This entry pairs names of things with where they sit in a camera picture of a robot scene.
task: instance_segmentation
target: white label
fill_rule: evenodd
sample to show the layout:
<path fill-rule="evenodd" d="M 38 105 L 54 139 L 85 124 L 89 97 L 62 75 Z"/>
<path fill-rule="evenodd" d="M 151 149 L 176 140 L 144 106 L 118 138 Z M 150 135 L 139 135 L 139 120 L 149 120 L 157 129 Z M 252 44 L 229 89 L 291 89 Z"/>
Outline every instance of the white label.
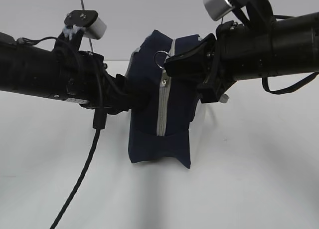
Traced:
<path fill-rule="evenodd" d="M 77 98 L 68 98 L 65 100 L 65 102 L 70 102 L 70 103 L 78 103 L 78 104 L 87 104 L 89 101 L 83 100 L 83 99 L 77 99 Z"/>

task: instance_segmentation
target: white wall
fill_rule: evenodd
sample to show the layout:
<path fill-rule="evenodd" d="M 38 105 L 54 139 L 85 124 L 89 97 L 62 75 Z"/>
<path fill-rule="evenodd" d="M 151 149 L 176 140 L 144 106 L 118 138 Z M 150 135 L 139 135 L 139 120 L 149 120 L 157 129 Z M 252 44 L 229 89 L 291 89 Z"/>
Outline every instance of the white wall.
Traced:
<path fill-rule="evenodd" d="M 318 0 L 270 0 L 276 14 L 292 16 L 319 11 Z M 205 37 L 218 22 L 210 19 L 202 0 L 84 0 L 107 24 L 107 34 L 94 40 L 96 52 L 108 60 L 128 59 L 154 29 L 172 38 L 191 34 Z M 0 31 L 14 38 L 38 39 L 59 35 L 68 12 L 80 0 L 0 0 Z M 229 15 L 225 20 L 234 19 Z M 42 47 L 51 49 L 52 42 Z M 89 49 L 88 43 L 83 49 Z"/>
<path fill-rule="evenodd" d="M 177 1 L 183 9 L 176 13 L 159 11 Z M 317 0 L 271 1 L 276 13 L 319 11 Z M 86 2 L 107 14 L 109 31 L 95 47 L 112 59 L 128 58 L 154 28 L 180 37 L 204 36 L 216 27 L 201 0 Z M 15 38 L 57 35 L 65 13 L 78 5 L 78 0 L 0 0 L 0 31 Z M 127 62 L 109 64 L 112 74 L 126 67 Z M 272 79 L 271 86 L 299 78 Z M 286 96 L 267 94 L 260 80 L 237 83 L 228 104 L 209 105 L 191 170 L 174 159 L 132 165 L 129 114 L 109 116 L 59 228 L 319 228 L 318 90 L 318 80 Z M 49 228 L 87 157 L 93 112 L 5 92 L 0 101 L 0 228 Z"/>

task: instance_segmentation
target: screw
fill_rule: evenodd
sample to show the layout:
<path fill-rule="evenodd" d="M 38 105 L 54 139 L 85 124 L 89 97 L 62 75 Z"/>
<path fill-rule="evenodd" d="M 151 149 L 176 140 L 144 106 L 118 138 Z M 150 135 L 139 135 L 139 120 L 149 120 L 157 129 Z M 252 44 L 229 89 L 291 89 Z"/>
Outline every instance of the screw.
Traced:
<path fill-rule="evenodd" d="M 82 13 L 82 14 L 80 14 L 80 18 L 81 19 L 86 19 L 86 15 Z"/>

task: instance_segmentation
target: zipper pull ring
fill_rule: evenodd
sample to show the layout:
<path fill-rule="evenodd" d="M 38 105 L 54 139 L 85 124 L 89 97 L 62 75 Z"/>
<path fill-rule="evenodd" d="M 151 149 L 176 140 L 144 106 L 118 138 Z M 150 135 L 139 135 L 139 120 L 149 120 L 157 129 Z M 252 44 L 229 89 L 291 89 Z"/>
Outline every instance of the zipper pull ring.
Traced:
<path fill-rule="evenodd" d="M 156 54 L 154 55 L 154 62 L 155 62 L 155 64 L 163 71 L 160 85 L 161 85 L 162 87 L 166 87 L 167 81 L 168 81 L 168 74 L 167 74 L 165 68 L 164 68 L 163 66 L 160 66 L 160 64 L 156 61 L 156 56 L 157 56 L 158 54 L 160 54 L 160 53 L 166 54 L 168 58 L 171 58 L 171 55 L 170 55 L 169 53 L 167 53 L 166 51 L 158 51 L 158 52 L 156 52 Z"/>

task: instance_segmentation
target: black strap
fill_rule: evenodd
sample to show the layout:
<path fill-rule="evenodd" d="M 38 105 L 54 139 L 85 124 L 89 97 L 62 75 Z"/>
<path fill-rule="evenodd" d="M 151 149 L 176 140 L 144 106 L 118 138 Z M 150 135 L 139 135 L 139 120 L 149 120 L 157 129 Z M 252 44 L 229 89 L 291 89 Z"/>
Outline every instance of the black strap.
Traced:
<path fill-rule="evenodd" d="M 318 74 L 319 74 L 319 72 L 312 73 L 311 75 L 302 79 L 298 83 L 296 83 L 288 88 L 284 88 L 284 89 L 276 90 L 276 91 L 271 91 L 269 89 L 268 78 L 263 78 L 263 87 L 264 87 L 264 90 L 266 92 L 272 93 L 272 94 L 281 95 L 281 94 L 286 94 L 286 93 L 293 93 L 293 92 L 296 92 L 298 89 L 301 89 L 302 87 L 304 87 L 305 85 L 307 85 L 311 81 L 313 81 L 317 77 Z"/>

